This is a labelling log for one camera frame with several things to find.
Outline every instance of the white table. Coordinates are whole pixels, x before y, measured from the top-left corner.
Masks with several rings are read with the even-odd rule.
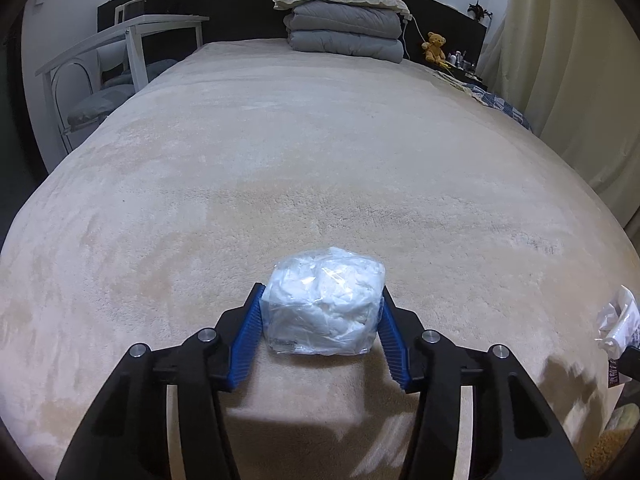
[[[65,50],[52,60],[46,62],[43,66],[36,70],[35,75],[42,74],[42,82],[44,85],[44,97],[47,105],[47,111],[54,121],[58,124],[58,115],[56,114],[55,102],[53,99],[53,90],[51,86],[52,71],[65,63],[73,60],[76,56],[80,56],[85,52],[94,50],[98,47],[105,46],[116,41],[127,40],[127,55],[129,57],[129,66],[131,68],[131,76],[133,86],[136,92],[142,90],[148,83],[146,76],[145,54],[142,50],[142,38],[164,32],[166,30],[174,30],[176,28],[194,28],[196,31],[196,44],[200,48],[202,46],[202,22],[208,21],[207,16],[191,16],[184,14],[142,14],[135,18],[131,18],[126,22],[113,25],[113,27],[92,35],[91,37],[76,43],[71,48]]]

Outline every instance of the plaid cloth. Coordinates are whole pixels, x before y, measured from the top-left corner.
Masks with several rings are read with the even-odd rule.
[[[529,121],[524,117],[521,111],[517,108],[514,108],[503,98],[498,97],[496,94],[492,94],[491,92],[486,92],[482,90],[479,86],[474,85],[473,83],[463,83],[462,81],[458,81],[456,78],[443,74],[438,71],[431,71],[434,76],[443,81],[446,81],[452,86],[455,86],[458,90],[463,91],[465,94],[473,97],[478,102],[482,103],[484,106],[488,106],[489,108],[495,108],[496,110],[500,110],[502,113],[508,115],[511,119],[516,121],[518,124],[524,126],[527,130],[533,133],[531,129],[531,125]]]

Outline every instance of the gray folded quilt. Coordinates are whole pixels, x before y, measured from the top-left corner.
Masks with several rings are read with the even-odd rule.
[[[300,52],[328,52],[345,56],[373,57],[400,63],[404,49],[398,40],[334,30],[292,30],[289,44]]]
[[[400,18],[389,9],[372,9],[313,0],[284,17],[289,30],[335,30],[396,40]]]

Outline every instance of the gray cushion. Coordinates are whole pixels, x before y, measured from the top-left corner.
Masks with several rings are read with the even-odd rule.
[[[160,61],[150,63],[146,66],[146,78],[149,79],[149,81],[153,81],[162,72],[176,63],[177,61],[175,59],[161,59]],[[110,88],[117,85],[133,85],[131,70],[125,70],[122,74],[105,81],[102,88]]]
[[[135,90],[133,85],[119,85],[105,88],[82,99],[66,117],[71,131],[78,130],[93,122],[102,122],[111,112],[129,99]]]
[[[314,0],[285,16],[289,30],[336,30],[396,40],[402,34],[400,18],[389,9],[371,9]]]
[[[404,49],[398,40],[374,38],[364,34],[334,30],[292,30],[289,44],[301,52],[329,52],[346,56],[363,56],[400,63]]]

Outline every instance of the plastic bag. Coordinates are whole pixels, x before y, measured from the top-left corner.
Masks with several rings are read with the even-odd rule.
[[[276,352],[356,355],[369,351],[380,320],[385,266],[337,247],[276,264],[260,298]]]
[[[640,346],[640,312],[636,298],[626,286],[620,285],[616,297],[596,318],[600,338],[599,348],[609,359],[620,359],[628,346]]]

